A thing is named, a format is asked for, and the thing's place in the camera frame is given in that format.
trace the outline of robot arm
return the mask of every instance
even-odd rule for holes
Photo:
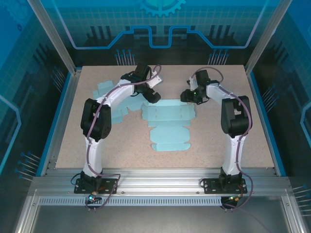
[[[199,71],[195,78],[190,78],[187,83],[190,89],[185,90],[180,99],[182,102],[194,102],[201,104],[204,98],[213,99],[221,106],[221,127],[226,134],[227,145],[223,166],[221,167],[220,182],[224,189],[228,183],[241,183],[242,174],[236,166],[238,141],[248,128],[248,117],[239,101],[229,95],[225,89],[220,88],[218,81],[212,81],[206,70]],[[239,97],[250,111],[249,99],[247,96]],[[242,147],[245,136],[241,138],[238,161],[241,162]]]
[[[96,173],[102,172],[104,139],[111,131],[111,113],[117,108],[117,106],[127,97],[133,95],[136,92],[141,93],[146,98],[146,100],[148,100],[148,102],[156,103],[160,100],[161,96],[158,93],[154,93],[154,90],[152,89],[154,86],[163,81],[159,75],[143,84],[131,84],[146,81],[149,73],[151,73],[149,66],[138,64],[135,71],[124,74],[121,77],[120,81],[115,86],[119,88],[113,88],[113,91],[109,93],[109,96],[106,98],[89,138],[91,140],[91,146],[88,153],[89,164]],[[106,94],[97,98],[96,100],[88,99],[85,102],[81,120],[81,129],[83,129],[83,134],[85,136],[86,149],[89,145],[89,141],[86,136],[89,132],[95,113],[105,97]],[[91,180],[96,177],[97,175],[89,169],[87,162],[85,162],[85,166],[81,173],[81,178],[89,183],[92,183]]]

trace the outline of gear graphic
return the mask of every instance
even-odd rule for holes
[[[175,10],[181,9],[181,4],[186,3],[185,0],[137,0],[141,10],[151,13],[152,16],[163,15],[169,16],[169,13],[175,14]]]
[[[2,0],[1,2],[17,23],[22,24],[27,18],[29,9],[26,0]]]

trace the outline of black mounting plate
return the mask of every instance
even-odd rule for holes
[[[100,191],[98,191],[98,194],[110,194],[111,190],[113,189],[114,184],[117,182],[118,179],[105,179],[102,178],[102,182],[100,187],[104,187]],[[94,192],[94,187],[90,185],[89,183],[85,182],[82,179],[77,179],[75,188],[74,188],[74,193],[75,194],[91,194]]]
[[[245,185],[243,188],[243,194],[247,193],[247,187],[245,183],[245,179],[242,179],[242,185]],[[226,190],[223,190],[220,186],[220,182],[218,178],[207,178],[202,179],[200,182],[200,186],[204,188],[205,194],[241,194],[241,190],[238,188],[236,184],[227,185]]]

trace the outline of blue edge trim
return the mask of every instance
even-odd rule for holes
[[[270,125],[270,122],[269,122],[269,119],[268,119],[268,115],[267,115],[267,113],[265,111],[265,108],[264,108],[264,105],[263,105],[263,102],[262,102],[262,98],[261,98],[261,95],[260,95],[260,92],[259,92],[259,89],[258,89],[258,86],[257,86],[257,82],[256,82],[256,79],[255,79],[255,76],[254,76],[253,72],[251,72],[250,76],[251,76],[251,79],[252,79],[252,83],[254,85],[254,89],[255,89],[255,93],[256,93],[256,96],[257,96],[257,99],[258,99],[258,102],[259,102],[259,106],[260,106],[261,111],[262,111],[263,120],[264,120],[264,122],[266,124],[267,131],[268,131],[268,134],[269,134],[269,137],[270,137],[272,148],[273,148],[273,151],[274,151],[274,154],[275,154],[275,157],[276,157],[277,166],[278,166],[279,171],[280,171],[280,176],[286,176],[284,165],[283,165],[283,162],[281,160],[281,156],[280,156],[280,153],[279,153],[277,145],[276,145],[276,140],[274,138],[274,135],[273,135],[273,132],[272,132],[272,129],[271,129],[271,125]],[[49,150],[49,147],[50,147],[50,144],[51,144],[53,133],[55,131],[55,126],[56,126],[56,123],[57,123],[57,120],[58,120],[58,117],[59,117],[60,109],[61,109],[61,107],[63,105],[63,102],[64,102],[65,93],[66,93],[67,88],[68,88],[70,77],[71,77],[71,74],[68,73],[67,78],[66,78],[66,82],[65,82],[65,85],[64,85],[64,89],[63,89],[62,95],[60,97],[60,100],[59,100],[59,103],[58,103],[58,106],[57,106],[57,109],[56,109],[56,112],[55,112],[55,116],[54,116],[54,119],[53,119],[53,122],[52,122],[52,125],[51,125],[51,129],[50,129],[50,132],[49,132],[49,135],[48,135],[48,139],[47,139],[47,142],[45,144],[45,147],[44,147],[44,150],[43,150],[43,153],[42,153],[42,157],[41,157],[41,160],[40,160],[40,164],[39,164],[36,176],[40,176],[40,174],[41,174],[41,172],[43,170],[43,166],[45,164],[45,160],[47,159],[48,150]]]
[[[266,110],[264,108],[264,105],[263,105],[263,102],[262,102],[262,98],[261,98],[261,95],[260,95],[260,92],[259,92],[259,89],[258,89],[258,86],[257,86],[257,82],[256,82],[256,79],[255,79],[254,73],[251,72],[250,76],[251,76],[252,83],[253,83],[253,86],[254,86],[254,91],[256,93],[256,96],[257,96],[257,99],[258,99],[258,102],[259,102],[259,106],[260,106],[261,111],[262,111],[263,120],[264,120],[264,123],[266,124],[266,127],[267,127],[267,131],[268,131],[268,134],[269,134],[269,137],[270,137],[271,145],[272,145],[275,157],[276,157],[276,163],[277,163],[276,165],[279,168],[280,176],[286,176],[284,165],[283,165],[280,153],[279,153],[277,145],[276,145],[276,140],[274,138],[274,135],[273,135],[273,132],[272,132],[272,129],[271,129],[271,125],[270,125],[270,122],[269,122],[269,119],[268,119],[267,112],[266,112]]]
[[[58,106],[57,106],[57,109],[56,109],[56,112],[55,112],[55,115],[54,115],[54,119],[53,119],[53,122],[52,122],[52,125],[51,125],[51,129],[50,129],[50,132],[49,132],[49,135],[48,135],[48,139],[47,139],[47,142],[45,143],[45,147],[44,147],[44,150],[43,150],[43,153],[42,153],[42,156],[41,156],[39,167],[38,167],[38,170],[37,170],[35,176],[41,176],[41,172],[43,170],[43,167],[44,167],[44,164],[45,164],[45,160],[47,159],[47,156],[48,156],[48,151],[49,151],[49,148],[50,148],[50,145],[51,145],[52,137],[53,137],[53,134],[54,134],[54,131],[55,131],[56,123],[58,121],[60,110],[61,110],[62,105],[64,103],[64,98],[65,98],[65,94],[66,94],[66,91],[67,91],[70,79],[71,79],[71,73],[69,72],[68,75],[67,75],[65,84],[64,84],[64,88],[63,88],[62,94],[61,94],[59,102],[58,102]]]

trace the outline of beige tabletop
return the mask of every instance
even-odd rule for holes
[[[162,99],[179,99],[189,86],[186,80],[201,66],[162,66],[164,82],[154,89]],[[253,128],[247,136],[242,154],[242,167],[272,167],[273,162],[264,136],[254,98],[243,66],[214,66],[224,74],[222,86],[237,95],[250,99]],[[57,159],[57,168],[82,168],[85,162],[85,139],[80,129],[83,106],[93,98],[97,84],[112,80],[116,84],[124,73],[134,66],[83,67],[71,107],[63,142]],[[212,80],[219,74],[208,70]],[[221,108],[214,101],[195,106],[196,117],[191,120],[191,147],[185,151],[152,149],[148,122],[141,110],[130,111],[123,122],[114,124],[105,139],[102,165],[105,168],[212,168],[221,167],[225,157],[226,137],[220,125]]]

